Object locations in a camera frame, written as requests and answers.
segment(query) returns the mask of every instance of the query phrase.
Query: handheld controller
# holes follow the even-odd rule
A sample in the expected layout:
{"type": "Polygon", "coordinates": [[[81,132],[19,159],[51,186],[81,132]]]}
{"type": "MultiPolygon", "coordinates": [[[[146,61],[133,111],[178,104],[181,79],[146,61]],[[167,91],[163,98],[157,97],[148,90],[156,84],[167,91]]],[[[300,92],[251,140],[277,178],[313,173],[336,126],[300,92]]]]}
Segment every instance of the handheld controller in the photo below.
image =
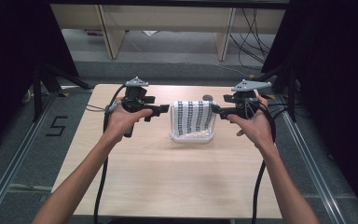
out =
{"type": "MultiPolygon", "coordinates": [[[[149,105],[155,103],[155,96],[146,96],[147,90],[143,87],[148,86],[148,82],[142,81],[136,77],[130,81],[127,81],[125,86],[126,93],[121,100],[123,108],[134,113],[142,109],[152,109],[153,113],[145,118],[146,122],[149,122],[152,117],[159,117],[161,113],[168,113],[170,105],[149,105]]],[[[125,137],[132,137],[133,127],[129,133],[124,134],[125,137]]]]}
{"type": "Polygon", "coordinates": [[[227,119],[227,115],[236,114],[243,119],[251,119],[259,107],[259,101],[256,97],[255,90],[270,87],[270,83],[255,82],[242,80],[235,87],[231,88],[235,91],[233,95],[224,95],[225,102],[234,103],[235,107],[220,107],[219,105],[211,105],[212,111],[220,115],[220,119],[227,119]]]}

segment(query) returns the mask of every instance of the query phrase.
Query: table surface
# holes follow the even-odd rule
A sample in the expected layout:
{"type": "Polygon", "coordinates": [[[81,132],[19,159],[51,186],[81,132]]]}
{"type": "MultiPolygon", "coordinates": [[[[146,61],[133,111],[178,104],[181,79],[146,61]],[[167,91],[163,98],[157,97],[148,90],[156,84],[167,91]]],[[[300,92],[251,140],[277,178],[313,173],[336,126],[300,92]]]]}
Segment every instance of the table surface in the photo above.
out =
{"type": "MultiPolygon", "coordinates": [[[[97,85],[89,105],[105,107],[120,85],[97,85]]],[[[221,106],[230,87],[149,86],[147,95],[156,105],[176,100],[198,101],[212,95],[221,106]]],[[[101,199],[101,216],[124,217],[211,217],[252,216],[255,181],[262,157],[239,127],[216,117],[214,137],[208,144],[175,143],[171,139],[170,113],[141,120],[132,138],[123,138],[109,155],[107,177],[101,199]]],[[[53,187],[86,157],[103,131],[103,113],[85,110],[53,187]]],[[[75,211],[92,215],[101,171],[75,211]]],[[[258,217],[280,218],[268,172],[258,196],[258,217]]]]}

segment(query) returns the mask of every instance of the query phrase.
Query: black wall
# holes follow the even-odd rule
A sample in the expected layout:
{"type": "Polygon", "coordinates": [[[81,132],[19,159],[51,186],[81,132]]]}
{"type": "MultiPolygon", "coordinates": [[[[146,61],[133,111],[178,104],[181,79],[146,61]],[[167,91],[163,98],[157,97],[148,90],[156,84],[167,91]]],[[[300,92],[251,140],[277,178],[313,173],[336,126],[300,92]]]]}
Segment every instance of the black wall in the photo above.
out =
{"type": "Polygon", "coordinates": [[[325,5],[301,92],[326,145],[358,197],[358,1],[325,5]]]}
{"type": "Polygon", "coordinates": [[[48,4],[0,0],[0,133],[30,88],[39,63],[78,76],[48,4]]]}

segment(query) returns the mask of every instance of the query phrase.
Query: printed number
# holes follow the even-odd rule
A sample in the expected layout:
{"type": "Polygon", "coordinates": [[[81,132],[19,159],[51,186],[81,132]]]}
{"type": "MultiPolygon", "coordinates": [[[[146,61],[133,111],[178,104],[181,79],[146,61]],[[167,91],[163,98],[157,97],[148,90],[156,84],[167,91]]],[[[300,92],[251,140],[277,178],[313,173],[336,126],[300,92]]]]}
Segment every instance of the printed number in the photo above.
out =
{"type": "Polygon", "coordinates": [[[57,121],[57,119],[68,119],[68,117],[67,116],[56,116],[55,119],[53,120],[53,123],[51,124],[50,128],[60,129],[60,132],[59,133],[48,133],[48,134],[46,134],[47,137],[59,137],[62,135],[63,130],[65,129],[65,126],[55,125],[55,122],[57,121]]]}

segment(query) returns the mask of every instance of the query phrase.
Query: gray floor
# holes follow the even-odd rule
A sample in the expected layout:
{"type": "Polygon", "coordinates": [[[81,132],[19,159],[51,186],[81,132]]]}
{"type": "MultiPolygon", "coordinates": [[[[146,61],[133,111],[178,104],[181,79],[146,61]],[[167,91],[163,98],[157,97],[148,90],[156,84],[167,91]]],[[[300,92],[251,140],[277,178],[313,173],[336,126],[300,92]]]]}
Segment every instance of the gray floor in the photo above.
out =
{"type": "MultiPolygon", "coordinates": [[[[250,75],[260,75],[258,70],[241,65],[239,50],[232,41],[229,44],[226,60],[218,62],[212,34],[158,32],[147,36],[141,31],[129,31],[126,33],[118,57],[112,61],[107,57],[102,37],[89,36],[81,30],[63,30],[62,32],[81,79],[92,85],[122,83],[124,80],[138,76],[151,84],[230,87],[250,75]]],[[[261,35],[260,38],[266,45],[271,45],[274,35],[261,35]]],[[[250,50],[262,57],[257,50],[250,50]]],[[[241,62],[247,66],[260,67],[262,65],[244,54],[241,55],[241,62]]],[[[60,80],[60,82],[62,85],[72,85],[66,80],[60,80]]],[[[49,195],[90,95],[89,92],[70,93],[68,97],[54,99],[37,137],[0,204],[0,223],[31,222],[34,214],[49,195]],[[48,136],[49,133],[58,131],[51,128],[51,124],[57,117],[66,117],[59,119],[56,123],[65,126],[65,129],[61,136],[48,136]]],[[[328,149],[321,141],[307,110],[299,107],[296,112],[297,125],[346,222],[358,223],[358,201],[355,195],[335,162],[326,156],[328,149]]],[[[1,137],[0,178],[31,127],[32,101],[24,104],[15,113],[15,118],[1,137]]],[[[312,182],[285,120],[283,117],[278,117],[276,123],[276,144],[290,175],[314,208],[321,222],[335,223],[326,212],[326,207],[312,182]]],[[[103,223],[109,220],[110,217],[102,217],[103,223]]],[[[74,216],[71,219],[71,223],[91,222],[91,217],[74,216]]],[[[250,220],[237,219],[236,223],[250,223],[250,220]]],[[[260,219],[258,223],[282,223],[282,221],[260,219]]]]}

